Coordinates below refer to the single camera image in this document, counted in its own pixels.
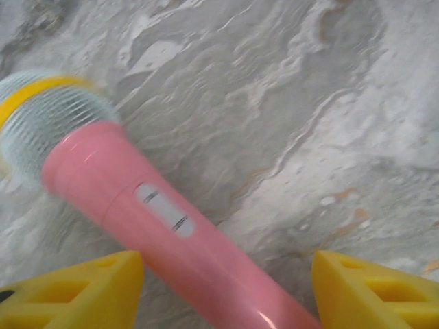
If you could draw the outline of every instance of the toy microphone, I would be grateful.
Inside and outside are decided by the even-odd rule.
[[[219,329],[320,324],[180,195],[91,83],[48,71],[0,82],[0,150],[14,175],[90,217]]]

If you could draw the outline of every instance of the orange stain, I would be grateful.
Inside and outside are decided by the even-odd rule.
[[[439,259],[433,260],[432,262],[428,263],[424,269],[423,274],[428,274],[437,269],[439,269]]]
[[[359,189],[356,187],[348,188],[342,192],[336,193],[335,197],[338,199],[346,199],[351,193],[359,193]]]

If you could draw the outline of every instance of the white marble countertop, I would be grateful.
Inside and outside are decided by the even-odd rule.
[[[139,149],[311,312],[315,248],[439,280],[423,274],[439,258],[439,2],[14,3],[0,74],[109,90]],[[0,284],[121,249],[62,201],[1,188]],[[209,328],[152,274],[137,323]]]

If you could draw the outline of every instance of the microphone grille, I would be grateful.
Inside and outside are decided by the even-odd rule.
[[[60,75],[48,70],[10,75],[0,81],[0,103],[28,84]],[[70,132],[99,120],[120,122],[107,98],[82,86],[49,88],[10,115],[1,130],[1,155],[23,184],[40,186],[41,169],[50,151]]]

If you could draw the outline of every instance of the yellow ring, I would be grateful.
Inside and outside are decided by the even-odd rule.
[[[97,87],[90,81],[74,76],[54,76],[41,79],[31,84],[28,84],[22,89],[17,90],[10,95],[2,104],[0,104],[0,129],[5,124],[6,120],[14,113],[14,111],[23,105],[28,99],[33,96],[46,91],[47,89],[63,86],[74,85],[81,86],[87,89],[97,90]]]

